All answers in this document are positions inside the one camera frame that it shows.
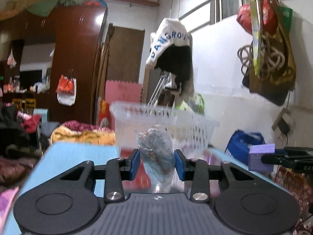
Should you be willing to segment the clear plastic laundry basket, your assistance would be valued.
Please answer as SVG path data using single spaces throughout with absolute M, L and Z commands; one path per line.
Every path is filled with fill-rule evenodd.
M 137 148 L 137 133 L 156 126 L 167 132 L 175 149 L 200 153 L 208 148 L 214 129 L 219 127 L 218 121 L 190 111 L 141 103 L 116 101 L 110 105 L 110 113 L 120 150 Z

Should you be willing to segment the clear crinkled plastic bag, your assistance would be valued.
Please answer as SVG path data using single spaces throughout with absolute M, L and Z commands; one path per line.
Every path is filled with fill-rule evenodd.
M 172 183 L 174 149 L 170 135 L 159 126 L 137 133 L 137 143 L 145 172 L 151 182 L 161 189 Z

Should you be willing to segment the red hanging plastic bag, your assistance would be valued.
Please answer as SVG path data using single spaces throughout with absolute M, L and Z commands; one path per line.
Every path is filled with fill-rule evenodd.
M 250 5 L 244 4 L 239 8 L 237 14 L 237 22 L 243 27 L 243 29 L 249 33 L 250 35 L 253 34 L 252 32 L 252 25 L 251 25 L 251 12 L 250 12 Z

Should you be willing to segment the yellow orange blanket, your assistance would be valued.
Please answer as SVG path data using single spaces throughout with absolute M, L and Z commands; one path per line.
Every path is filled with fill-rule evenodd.
M 78 132 L 66 126 L 59 126 L 52 132 L 50 137 L 51 144 L 57 142 L 113 146 L 116 144 L 116 136 L 114 132 L 107 130 L 84 130 Z

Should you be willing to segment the orange white hanging bag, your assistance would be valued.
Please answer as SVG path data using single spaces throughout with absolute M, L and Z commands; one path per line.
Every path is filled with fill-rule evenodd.
M 73 78 L 73 70 L 69 70 L 68 75 L 61 75 L 56 88 L 57 101 L 64 106 L 75 104 L 77 93 L 76 78 Z

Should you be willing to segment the blue fabric bag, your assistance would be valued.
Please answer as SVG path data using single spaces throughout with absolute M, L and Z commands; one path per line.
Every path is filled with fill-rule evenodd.
M 250 147 L 264 143 L 264 138 L 259 132 L 245 133 L 243 130 L 236 130 L 232 134 L 224 152 L 237 161 L 248 165 Z

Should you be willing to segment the dark red wooden wardrobe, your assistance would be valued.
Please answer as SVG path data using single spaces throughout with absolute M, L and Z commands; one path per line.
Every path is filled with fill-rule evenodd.
M 1 36 L 10 42 L 23 39 L 27 44 L 55 43 L 48 100 L 51 120 L 92 121 L 93 72 L 106 16 L 106 7 L 76 5 L 56 7 L 47 17 L 23 11 L 1 21 Z M 61 75 L 76 78 L 76 100 L 72 106 L 57 101 Z

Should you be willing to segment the pink foam mat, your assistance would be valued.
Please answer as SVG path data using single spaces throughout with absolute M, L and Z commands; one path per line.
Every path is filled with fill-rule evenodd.
M 115 101 L 141 102 L 142 86 L 139 83 L 125 81 L 106 81 L 104 99 L 107 103 Z

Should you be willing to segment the green white shopping bag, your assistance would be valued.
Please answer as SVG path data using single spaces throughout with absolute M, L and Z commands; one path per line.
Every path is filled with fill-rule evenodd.
M 205 114 L 205 101 L 201 94 L 196 93 L 193 97 L 188 97 L 181 104 L 176 106 L 179 110 L 190 111 L 196 114 Z

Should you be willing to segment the white bag blue letters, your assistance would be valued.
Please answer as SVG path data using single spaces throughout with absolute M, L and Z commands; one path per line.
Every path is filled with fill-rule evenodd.
M 179 19 L 164 18 L 151 34 L 146 66 L 174 76 L 169 90 L 184 97 L 194 94 L 191 36 Z

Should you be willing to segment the purple small box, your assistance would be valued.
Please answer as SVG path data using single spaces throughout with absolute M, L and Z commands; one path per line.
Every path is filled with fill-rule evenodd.
M 262 156 L 265 154 L 274 154 L 275 144 L 252 145 L 249 151 L 248 168 L 255 172 L 272 172 L 272 164 L 262 163 Z

